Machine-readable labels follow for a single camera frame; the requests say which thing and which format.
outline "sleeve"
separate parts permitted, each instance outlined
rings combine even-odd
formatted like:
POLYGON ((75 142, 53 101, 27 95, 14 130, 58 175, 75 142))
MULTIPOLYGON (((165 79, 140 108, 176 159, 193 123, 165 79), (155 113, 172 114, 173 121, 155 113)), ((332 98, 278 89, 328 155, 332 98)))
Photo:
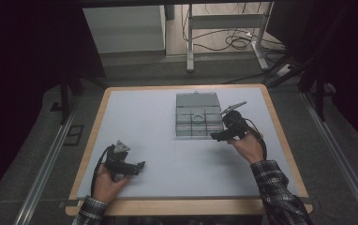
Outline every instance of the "sleeve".
POLYGON ((98 225, 103 218, 107 204, 87 196, 72 225, 98 225))
POLYGON ((251 165, 270 224, 312 224, 302 201, 287 190, 288 178, 273 160, 251 165))

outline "white stand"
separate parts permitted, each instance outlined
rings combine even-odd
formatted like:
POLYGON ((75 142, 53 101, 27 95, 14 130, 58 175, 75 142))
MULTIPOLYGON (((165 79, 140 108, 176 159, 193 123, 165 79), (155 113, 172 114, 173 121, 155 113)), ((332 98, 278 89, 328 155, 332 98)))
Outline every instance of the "white stand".
POLYGON ((261 54, 261 40, 266 30, 272 2, 263 14, 247 15, 201 15, 193 16, 193 6, 188 6, 188 43, 187 43, 187 72, 194 71, 193 30, 229 29, 229 28, 260 28, 258 38, 252 41, 252 48, 262 70, 267 70, 266 60, 261 54))

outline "hand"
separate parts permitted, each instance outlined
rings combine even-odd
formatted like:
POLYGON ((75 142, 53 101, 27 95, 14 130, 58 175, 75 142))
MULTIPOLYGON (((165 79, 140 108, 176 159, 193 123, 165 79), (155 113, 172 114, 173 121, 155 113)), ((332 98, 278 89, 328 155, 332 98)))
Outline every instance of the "hand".
POLYGON ((104 203, 111 203, 117 197, 120 190, 128 183, 129 178, 129 176, 125 176, 122 180, 114 182, 111 179, 110 171, 101 164, 97 171, 97 180, 92 197, 104 203))
POLYGON ((250 164, 264 160, 261 144, 251 132, 248 132, 241 140, 231 138, 228 139, 227 142, 232 144, 240 156, 245 158, 250 164))

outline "metal bar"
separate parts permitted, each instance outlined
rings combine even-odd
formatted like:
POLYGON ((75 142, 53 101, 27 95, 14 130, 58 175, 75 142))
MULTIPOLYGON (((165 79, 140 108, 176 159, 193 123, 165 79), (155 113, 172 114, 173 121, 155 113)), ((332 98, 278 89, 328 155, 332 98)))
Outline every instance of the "metal bar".
POLYGON ((263 54, 261 53, 261 48, 258 48, 256 46, 255 41, 251 42, 251 46, 255 53, 256 58, 258 59, 259 65, 261 66, 261 70, 264 70, 264 71, 268 70, 269 66, 267 65, 266 60, 264 59, 263 54))
POLYGON ((15 225, 29 224, 30 219, 32 218, 36 209, 39 198, 41 197, 42 191, 47 184, 53 165, 59 155, 68 129, 70 128, 70 125, 73 121, 74 114, 77 110, 79 102, 79 97, 73 97, 71 103, 72 109, 70 114, 68 115, 67 122, 64 125, 61 125, 61 127, 59 128, 59 131, 52 143, 52 146, 38 171, 33 185, 30 187, 30 190, 22 204, 22 208, 19 211, 18 216, 15 219, 15 225))
POLYGON ((339 170, 342 172, 343 176, 346 179, 351 191, 355 199, 358 202, 358 177, 355 174, 354 170, 352 169, 351 165, 349 164, 348 160, 346 159, 345 155, 343 154, 342 150, 340 149, 339 144, 336 142, 334 135, 331 133, 328 126, 320 119, 320 117, 314 111, 314 104, 310 96, 305 93, 301 94, 308 111, 310 112, 311 116, 313 117, 314 122, 317 124, 321 132, 321 136, 325 140, 330 149, 334 160, 336 161, 339 170))
POLYGON ((193 5, 188 5, 187 72, 194 71, 193 53, 193 5))
POLYGON ((262 14, 247 15, 201 15, 193 17, 193 30, 259 28, 264 20, 262 14))
POLYGON ((259 33, 256 41, 251 42, 252 49, 258 59, 259 65, 261 65, 261 70, 268 70, 269 66, 267 65, 266 60, 261 53, 261 40, 263 39, 264 31, 266 30, 267 22, 269 21, 270 11, 272 10, 273 2, 269 2, 269 6, 261 15, 261 26, 259 28, 259 33))
POLYGON ((272 10, 273 2, 269 3, 269 6, 264 11, 261 17, 261 26, 258 33, 258 38, 256 39, 255 46, 259 48, 261 46, 261 40, 263 39, 264 31, 266 30, 267 22, 269 21, 270 11, 272 10))

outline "cable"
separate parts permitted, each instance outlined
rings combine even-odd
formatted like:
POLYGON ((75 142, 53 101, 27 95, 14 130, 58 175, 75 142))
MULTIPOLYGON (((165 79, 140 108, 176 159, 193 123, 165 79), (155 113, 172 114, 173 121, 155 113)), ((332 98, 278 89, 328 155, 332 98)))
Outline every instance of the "cable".
POLYGON ((246 76, 246 77, 243 77, 243 78, 239 78, 239 79, 230 80, 230 81, 224 82, 224 83, 222 83, 222 84, 229 84, 229 83, 239 82, 239 81, 241 81, 241 80, 246 80, 246 79, 253 78, 253 77, 258 77, 258 76, 264 75, 266 72, 249 75, 249 76, 246 76))

